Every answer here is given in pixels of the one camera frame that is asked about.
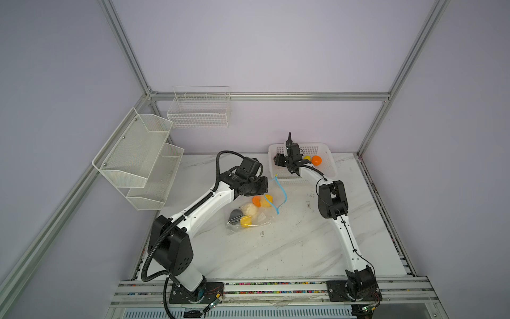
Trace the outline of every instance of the white ball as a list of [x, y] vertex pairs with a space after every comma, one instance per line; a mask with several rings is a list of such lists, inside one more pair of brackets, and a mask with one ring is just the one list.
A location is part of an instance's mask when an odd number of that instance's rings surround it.
[[250, 217], [256, 216], [259, 213], [259, 208], [253, 203], [244, 204], [241, 206], [241, 210], [243, 211], [243, 214]]

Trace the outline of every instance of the clear plastic bag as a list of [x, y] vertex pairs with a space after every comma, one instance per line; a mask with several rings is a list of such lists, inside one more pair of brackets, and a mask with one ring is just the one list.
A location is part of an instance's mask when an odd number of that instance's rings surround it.
[[278, 179], [267, 182], [264, 195], [239, 196], [227, 207], [226, 228], [239, 232], [247, 228], [269, 225], [277, 219], [279, 208], [287, 201], [287, 194]]

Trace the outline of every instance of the white plastic basket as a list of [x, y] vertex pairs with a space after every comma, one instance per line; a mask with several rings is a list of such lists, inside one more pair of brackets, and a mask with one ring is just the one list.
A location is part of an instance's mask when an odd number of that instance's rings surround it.
[[226, 128], [230, 118], [227, 86], [175, 86], [175, 98], [167, 112], [176, 129]]
[[[327, 147], [326, 144], [322, 143], [298, 143], [299, 148], [303, 151], [303, 155], [314, 157], [315, 155], [320, 156], [322, 158], [322, 163], [316, 168], [320, 170], [325, 176], [329, 178], [335, 178], [337, 176], [337, 166], [335, 165], [335, 161], [333, 156], [331, 155], [331, 151]], [[273, 144], [269, 146], [269, 171], [271, 172], [271, 176], [275, 174], [278, 175], [278, 181], [281, 184], [301, 184], [306, 183], [307, 180], [299, 177], [296, 174], [292, 174], [286, 167], [276, 166], [274, 165], [273, 157], [276, 153], [287, 155], [287, 149], [285, 144]]]
[[130, 117], [133, 119], [110, 152], [104, 156], [107, 142], [92, 165], [137, 210], [160, 210], [170, 193], [184, 149], [166, 143], [171, 121], [153, 114], [139, 114], [134, 108], [126, 116]]

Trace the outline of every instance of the black mounting plate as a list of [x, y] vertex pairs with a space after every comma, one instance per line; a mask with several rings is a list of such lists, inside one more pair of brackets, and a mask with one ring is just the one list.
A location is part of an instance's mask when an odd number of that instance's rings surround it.
[[[347, 280], [329, 280], [326, 281], [327, 293], [329, 294], [329, 301], [331, 302], [345, 302], [345, 301], [354, 301], [348, 296], [347, 290]], [[375, 287], [370, 289], [367, 293], [365, 293], [364, 297], [361, 298], [360, 301], [377, 301], [377, 297], [373, 294], [377, 294], [379, 296], [379, 301], [383, 299], [381, 295], [379, 286], [377, 284]]]
[[[223, 286], [222, 282], [207, 282], [206, 283], [206, 294], [203, 295], [201, 304], [210, 304], [211, 302], [216, 300], [216, 294], [219, 292], [223, 294]], [[188, 298], [186, 298], [187, 294], [183, 291], [184, 287], [177, 287], [177, 285], [172, 285], [172, 291], [170, 292], [170, 298], [168, 300], [169, 304], [192, 304]]]

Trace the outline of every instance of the table surface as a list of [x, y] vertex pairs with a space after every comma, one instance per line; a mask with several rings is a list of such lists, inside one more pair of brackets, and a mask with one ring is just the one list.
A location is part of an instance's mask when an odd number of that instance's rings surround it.
[[[268, 155], [251, 154], [269, 176]], [[169, 217], [206, 193], [215, 180], [215, 155], [184, 155], [161, 214]], [[349, 218], [363, 256], [377, 276], [405, 276], [375, 201], [352, 153], [333, 154], [349, 204]], [[239, 165], [234, 155], [223, 155], [221, 171]], [[345, 260], [329, 219], [318, 212], [313, 185], [283, 185], [287, 202], [270, 225], [234, 233], [226, 228], [231, 206], [226, 206], [191, 239], [193, 263], [208, 279], [325, 278], [345, 276]], [[155, 261], [149, 274], [163, 268]]]

